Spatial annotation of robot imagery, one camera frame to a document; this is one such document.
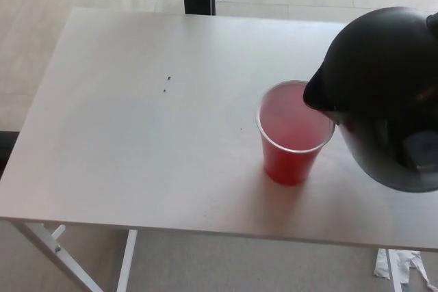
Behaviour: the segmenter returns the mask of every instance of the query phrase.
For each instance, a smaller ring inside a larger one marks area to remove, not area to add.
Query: red plastic cup
[[[269,89],[256,113],[264,168],[272,180],[287,186],[305,181],[335,124],[305,105],[304,81],[285,81]]]

